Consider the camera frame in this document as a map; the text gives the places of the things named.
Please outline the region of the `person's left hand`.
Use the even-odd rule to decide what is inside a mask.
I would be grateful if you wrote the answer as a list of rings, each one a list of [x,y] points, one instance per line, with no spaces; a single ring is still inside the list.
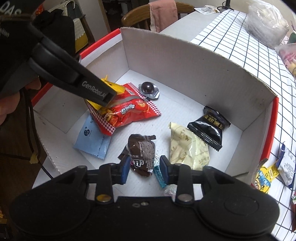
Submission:
[[[26,85],[26,89],[39,90],[41,88],[41,82],[37,77],[31,83]],[[5,121],[8,114],[16,110],[20,101],[20,93],[17,92],[11,96],[7,96],[1,99],[0,102],[0,125]]]

